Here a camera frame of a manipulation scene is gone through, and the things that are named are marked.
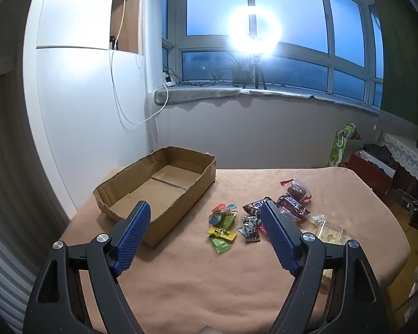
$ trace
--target silver screw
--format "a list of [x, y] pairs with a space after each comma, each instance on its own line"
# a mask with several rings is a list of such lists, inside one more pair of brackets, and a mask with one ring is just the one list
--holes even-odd
[[98, 240], [98, 242], [106, 242], [108, 240], [108, 235], [106, 233], [101, 233], [96, 240]]
[[359, 247], [359, 243], [358, 243], [357, 241], [355, 241], [355, 240], [350, 240], [350, 241], [349, 241], [349, 246], [350, 246], [352, 249], [357, 249], [357, 248]]
[[309, 233], [309, 232], [304, 233], [302, 237], [305, 241], [308, 241], [308, 242], [314, 241], [316, 239], [316, 236], [314, 236], [312, 233]]
[[61, 249], [64, 246], [64, 243], [62, 241], [56, 241], [52, 244], [52, 248], [55, 250]]

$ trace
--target plant pot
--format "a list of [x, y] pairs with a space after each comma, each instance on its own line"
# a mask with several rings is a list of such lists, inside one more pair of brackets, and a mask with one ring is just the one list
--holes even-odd
[[232, 85], [244, 86], [249, 83], [251, 74], [247, 70], [232, 71]]

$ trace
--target curtain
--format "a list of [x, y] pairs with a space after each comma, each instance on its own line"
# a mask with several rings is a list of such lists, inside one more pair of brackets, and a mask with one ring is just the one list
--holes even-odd
[[375, 0], [384, 48], [379, 128], [418, 138], [418, 13], [409, 0]]

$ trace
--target window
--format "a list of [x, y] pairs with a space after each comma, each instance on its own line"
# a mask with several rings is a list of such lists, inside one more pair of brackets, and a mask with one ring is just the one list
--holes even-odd
[[[183, 53], [184, 80], [233, 79], [233, 67], [239, 62], [241, 69], [250, 71], [250, 56], [225, 51], [193, 51]], [[301, 88], [327, 91], [328, 68], [305, 61], [282, 57], [268, 57], [261, 61], [265, 81]]]
[[228, 35], [231, 15], [248, 0], [187, 0], [187, 35]]
[[364, 100], [364, 87], [366, 82], [352, 75], [334, 71], [333, 94]]
[[165, 66], [166, 68], [169, 67], [168, 51], [166, 48], [163, 48], [163, 66]]
[[[229, 36], [233, 13], [248, 6], [248, 0], [168, 3], [174, 9], [173, 16], [168, 16], [168, 39], [163, 30], [165, 65], [170, 55], [170, 69], [184, 80], [234, 85], [240, 75], [232, 67], [234, 60], [243, 64], [242, 81], [250, 77], [253, 55], [236, 51]], [[282, 30], [273, 52], [260, 57], [269, 90], [276, 85], [300, 87], [341, 101], [353, 99], [372, 107], [380, 105], [382, 37], [373, 0], [255, 0], [255, 5], [271, 12]], [[167, 15], [163, 15], [163, 25], [165, 21]], [[245, 21], [240, 30], [248, 34], [249, 28]], [[267, 36], [270, 28], [257, 16], [258, 39]], [[368, 45], [373, 34], [375, 50]], [[366, 54], [370, 68], [366, 66]]]
[[330, 0], [337, 57], [360, 66], [364, 63], [364, 35], [359, 5], [353, 0]]
[[161, 0], [161, 25], [162, 25], [162, 35], [167, 39], [167, 0]]
[[375, 34], [376, 77], [382, 79], [384, 77], [384, 55], [382, 51], [381, 24], [379, 23], [375, 5], [370, 5], [370, 13], [372, 16], [373, 33]]
[[380, 107], [382, 99], [382, 84], [375, 84], [375, 97], [373, 98], [373, 105]]
[[[280, 41], [328, 53], [327, 26], [322, 0], [257, 0], [271, 11], [282, 27]], [[257, 37], [268, 34], [268, 26], [257, 20]]]

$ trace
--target yellow floor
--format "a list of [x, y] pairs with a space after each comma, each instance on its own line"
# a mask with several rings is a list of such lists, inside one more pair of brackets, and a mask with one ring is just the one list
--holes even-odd
[[[396, 204], [391, 199], [391, 195], [384, 198], [384, 203], [398, 220], [410, 245], [410, 257], [406, 266], [404, 266], [393, 284], [387, 288], [390, 299], [390, 302], [387, 303], [388, 311], [392, 313], [393, 310], [397, 309], [409, 297], [410, 290], [415, 282], [414, 271], [418, 265], [418, 230], [409, 226], [408, 212]], [[390, 318], [392, 329], [398, 330], [404, 324], [404, 314], [409, 308], [410, 304], [408, 303]]]

